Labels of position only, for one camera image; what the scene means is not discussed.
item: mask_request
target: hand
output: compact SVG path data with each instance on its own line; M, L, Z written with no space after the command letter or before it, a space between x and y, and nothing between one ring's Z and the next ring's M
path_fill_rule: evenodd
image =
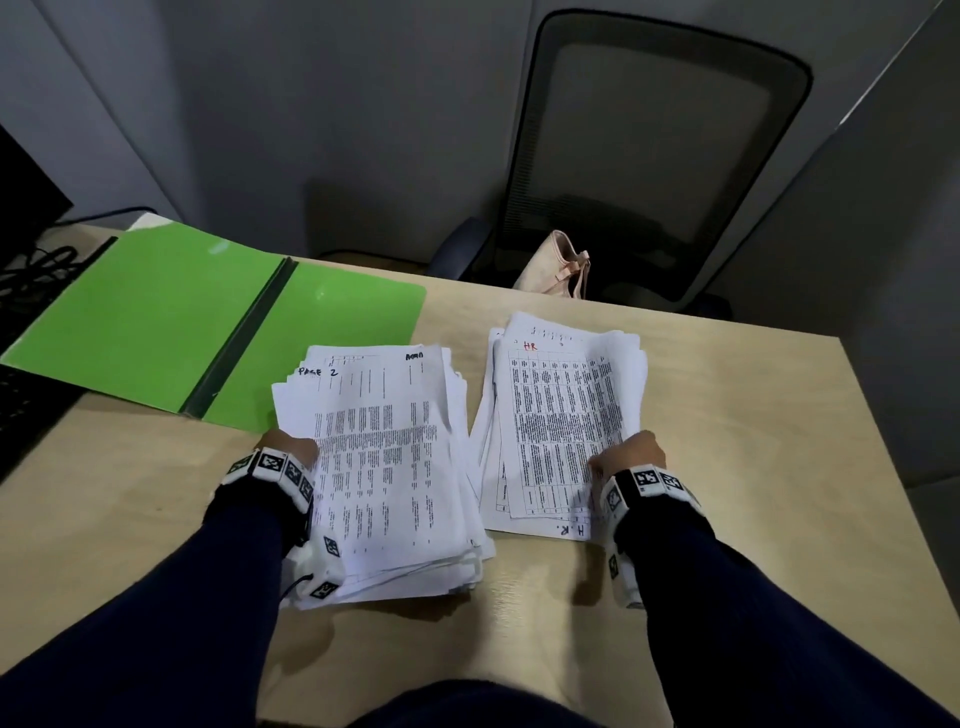
M645 429L619 445L594 455L587 464L590 466L594 485L603 487L614 473L625 471L634 465L656 465L658 468L666 468L666 454L657 444L657 436Z
M312 471L319 452L317 443L309 437L292 437L282 429L267 430L256 444L258 448L273 448L296 457L302 465Z

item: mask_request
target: office chair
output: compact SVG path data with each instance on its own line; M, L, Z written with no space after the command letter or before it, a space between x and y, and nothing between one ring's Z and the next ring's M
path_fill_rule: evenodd
M749 41L626 15L550 14L496 228L468 219L426 274L510 285L556 229L590 253L590 298L622 303L624 286L638 286L678 301L810 83L802 63Z

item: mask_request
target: green plastic folder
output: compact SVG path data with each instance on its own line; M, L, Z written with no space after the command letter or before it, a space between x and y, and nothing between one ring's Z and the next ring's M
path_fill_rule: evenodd
M171 222L119 237L0 363L263 431L307 347L409 344L425 295Z

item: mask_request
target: desk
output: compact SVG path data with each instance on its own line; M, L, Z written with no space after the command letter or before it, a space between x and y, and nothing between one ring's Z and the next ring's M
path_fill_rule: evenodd
M960 715L960 620L839 341L367 272L427 287L414 342L453 349L471 413L488 329L515 310L639 333L650 361L643 424L719 537ZM187 538L254 441L85 396L0 487L0 670ZM468 597L281 613L261 715L342 725L408 688L470 676L614 728L669 726L644 616L614 607L602 554L494 535L497 556Z

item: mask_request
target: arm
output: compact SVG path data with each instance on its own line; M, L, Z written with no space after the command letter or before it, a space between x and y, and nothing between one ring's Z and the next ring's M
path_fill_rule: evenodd
M599 476L666 467L652 433L618 447L591 463ZM718 542L686 503L642 498L614 538L636 567L651 653L679 726L958 725Z
M262 444L312 462L305 442ZM281 561L303 520L278 488L233 485L143 579L0 678L0 725L253 725Z

